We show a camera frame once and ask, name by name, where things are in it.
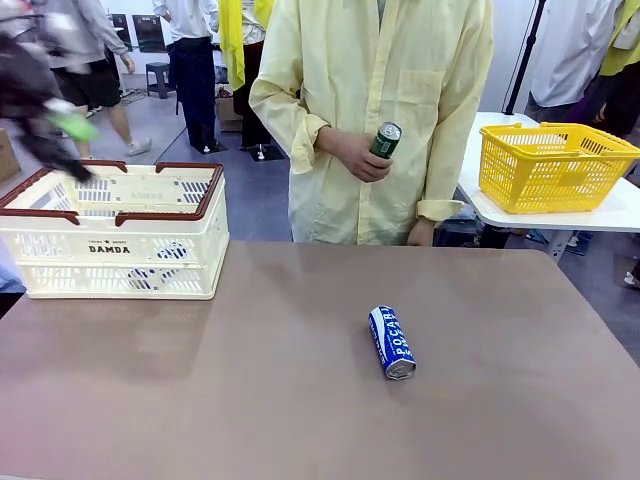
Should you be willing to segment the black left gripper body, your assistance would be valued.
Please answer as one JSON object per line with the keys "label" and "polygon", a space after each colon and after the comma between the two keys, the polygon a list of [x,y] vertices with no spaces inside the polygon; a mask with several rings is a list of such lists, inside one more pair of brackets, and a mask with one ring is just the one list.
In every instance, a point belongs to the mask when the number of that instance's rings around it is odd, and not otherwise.
{"label": "black left gripper body", "polygon": [[56,87],[39,58],[8,35],[0,35],[0,118],[18,125],[40,118]]}

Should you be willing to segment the green drink can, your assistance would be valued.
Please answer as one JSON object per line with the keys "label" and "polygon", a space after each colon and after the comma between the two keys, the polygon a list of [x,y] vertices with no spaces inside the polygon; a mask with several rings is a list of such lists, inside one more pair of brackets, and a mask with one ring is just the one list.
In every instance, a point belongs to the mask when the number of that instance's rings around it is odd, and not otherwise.
{"label": "green drink can", "polygon": [[386,121],[378,128],[369,152],[373,155],[389,160],[402,137],[402,129],[394,122]]}

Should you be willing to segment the blue Pocari Sweat can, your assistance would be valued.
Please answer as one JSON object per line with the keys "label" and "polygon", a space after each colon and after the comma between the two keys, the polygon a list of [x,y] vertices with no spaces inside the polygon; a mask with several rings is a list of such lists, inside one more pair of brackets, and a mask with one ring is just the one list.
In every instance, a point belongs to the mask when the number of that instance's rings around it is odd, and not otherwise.
{"label": "blue Pocari Sweat can", "polygon": [[369,313],[369,326],[385,376],[390,380],[410,378],[417,367],[395,311],[378,306]]}

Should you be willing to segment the cream folding shopping basket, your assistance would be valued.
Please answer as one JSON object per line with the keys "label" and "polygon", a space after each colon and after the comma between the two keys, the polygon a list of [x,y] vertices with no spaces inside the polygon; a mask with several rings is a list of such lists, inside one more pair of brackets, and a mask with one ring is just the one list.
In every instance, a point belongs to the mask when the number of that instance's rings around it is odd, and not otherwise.
{"label": "cream folding shopping basket", "polygon": [[[210,300],[230,240],[217,163],[89,161],[81,183],[41,169],[0,198],[4,241],[31,298]],[[160,291],[126,274],[178,241],[192,259]]]}

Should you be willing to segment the yellow plastic basket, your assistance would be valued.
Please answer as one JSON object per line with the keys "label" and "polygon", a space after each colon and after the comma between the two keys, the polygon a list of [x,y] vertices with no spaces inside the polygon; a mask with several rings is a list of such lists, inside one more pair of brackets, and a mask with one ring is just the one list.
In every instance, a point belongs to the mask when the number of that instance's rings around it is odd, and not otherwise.
{"label": "yellow plastic basket", "polygon": [[480,129],[480,190],[509,214],[591,211],[640,149],[601,130],[569,123]]}

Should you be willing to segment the person's left hand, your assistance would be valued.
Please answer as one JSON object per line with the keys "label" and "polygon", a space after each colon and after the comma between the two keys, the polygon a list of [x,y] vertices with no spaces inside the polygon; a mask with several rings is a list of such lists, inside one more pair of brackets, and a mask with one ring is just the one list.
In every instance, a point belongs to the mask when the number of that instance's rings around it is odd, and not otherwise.
{"label": "person's left hand", "polygon": [[431,247],[433,245],[436,223],[424,217],[420,217],[407,238],[408,246]]}

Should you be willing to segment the bystander in grey hoodie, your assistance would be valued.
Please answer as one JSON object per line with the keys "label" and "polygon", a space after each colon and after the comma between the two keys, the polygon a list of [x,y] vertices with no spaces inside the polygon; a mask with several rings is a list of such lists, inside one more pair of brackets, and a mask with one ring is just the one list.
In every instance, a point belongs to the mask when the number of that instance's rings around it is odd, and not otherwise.
{"label": "bystander in grey hoodie", "polygon": [[73,104],[81,115],[86,115],[91,106],[105,109],[128,156],[149,151],[149,138],[132,137],[121,103],[119,83],[105,51],[109,50],[120,58],[130,74],[135,72],[135,63],[100,0],[46,0],[42,11],[68,16],[75,31],[72,56],[52,57],[49,60],[50,70],[63,99]]}

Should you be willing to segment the grey stool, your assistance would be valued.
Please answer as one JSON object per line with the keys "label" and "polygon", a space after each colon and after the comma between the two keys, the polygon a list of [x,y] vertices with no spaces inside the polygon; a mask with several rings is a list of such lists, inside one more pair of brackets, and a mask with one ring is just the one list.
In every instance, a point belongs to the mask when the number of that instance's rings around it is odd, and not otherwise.
{"label": "grey stool", "polygon": [[146,92],[158,95],[160,99],[168,99],[174,89],[169,85],[170,64],[165,62],[151,62],[145,65]]}

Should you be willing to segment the bystander with dark apron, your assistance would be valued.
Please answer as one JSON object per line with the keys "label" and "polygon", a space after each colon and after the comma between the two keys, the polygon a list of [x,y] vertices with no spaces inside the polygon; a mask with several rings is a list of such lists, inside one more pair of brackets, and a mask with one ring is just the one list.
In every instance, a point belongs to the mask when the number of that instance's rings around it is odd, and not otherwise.
{"label": "bystander with dark apron", "polygon": [[152,0],[170,25],[169,81],[182,104],[189,143],[201,154],[222,149],[215,136],[216,95],[212,34],[219,28],[217,0]]}

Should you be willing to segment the small cardboard box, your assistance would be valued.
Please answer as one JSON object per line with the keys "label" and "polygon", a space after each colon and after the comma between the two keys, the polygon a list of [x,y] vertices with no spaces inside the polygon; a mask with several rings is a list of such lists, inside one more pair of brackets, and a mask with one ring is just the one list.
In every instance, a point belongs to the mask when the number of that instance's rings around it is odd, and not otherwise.
{"label": "small cardboard box", "polygon": [[216,116],[221,132],[240,133],[242,131],[242,116],[235,112],[232,96],[216,98]]}

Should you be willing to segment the person in yellow shirt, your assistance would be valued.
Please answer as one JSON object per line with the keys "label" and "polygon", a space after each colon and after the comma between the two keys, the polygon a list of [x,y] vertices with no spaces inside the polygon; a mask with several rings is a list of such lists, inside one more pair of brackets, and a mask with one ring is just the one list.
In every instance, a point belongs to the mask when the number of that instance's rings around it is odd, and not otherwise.
{"label": "person in yellow shirt", "polygon": [[[290,160],[293,239],[407,245],[456,214],[493,45],[492,0],[276,0],[249,103]],[[386,121],[402,137],[380,181],[314,148],[323,126],[374,140]]]}

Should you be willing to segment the white side table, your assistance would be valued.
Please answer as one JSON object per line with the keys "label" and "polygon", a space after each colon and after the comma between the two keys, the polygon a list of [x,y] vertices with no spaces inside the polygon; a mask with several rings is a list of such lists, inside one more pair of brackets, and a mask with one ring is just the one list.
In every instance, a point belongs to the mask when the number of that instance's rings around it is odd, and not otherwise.
{"label": "white side table", "polygon": [[479,112],[470,132],[458,188],[478,217],[487,225],[509,229],[550,230],[546,253],[559,261],[574,231],[640,233],[640,189],[622,178],[603,203],[591,212],[511,215],[490,200],[479,187],[482,136],[487,125],[537,123],[523,114]]}

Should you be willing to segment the black tripod pole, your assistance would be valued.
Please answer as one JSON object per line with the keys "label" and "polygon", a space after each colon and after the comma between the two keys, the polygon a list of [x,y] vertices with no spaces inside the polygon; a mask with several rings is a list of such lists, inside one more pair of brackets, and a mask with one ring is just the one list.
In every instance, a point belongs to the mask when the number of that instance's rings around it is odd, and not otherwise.
{"label": "black tripod pole", "polygon": [[534,0],[534,6],[529,15],[525,35],[521,42],[514,70],[511,74],[502,106],[502,113],[513,115],[522,88],[524,77],[531,59],[533,48],[537,40],[537,33],[544,13],[547,0]]}

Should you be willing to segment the bystander in white shirt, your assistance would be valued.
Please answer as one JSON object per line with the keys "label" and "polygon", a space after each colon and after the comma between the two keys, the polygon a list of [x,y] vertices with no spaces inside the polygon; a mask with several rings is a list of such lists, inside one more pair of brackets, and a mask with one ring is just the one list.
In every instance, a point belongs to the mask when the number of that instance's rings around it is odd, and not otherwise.
{"label": "bystander in white shirt", "polygon": [[598,73],[624,0],[547,0],[525,115],[562,122]]}

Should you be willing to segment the bystander in yellow-green vest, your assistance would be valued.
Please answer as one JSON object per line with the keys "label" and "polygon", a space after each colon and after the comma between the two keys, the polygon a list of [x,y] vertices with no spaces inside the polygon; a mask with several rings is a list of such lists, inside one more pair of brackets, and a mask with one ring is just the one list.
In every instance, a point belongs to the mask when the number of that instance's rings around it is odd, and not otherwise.
{"label": "bystander in yellow-green vest", "polygon": [[620,138],[640,117],[640,0],[624,0],[584,122]]}

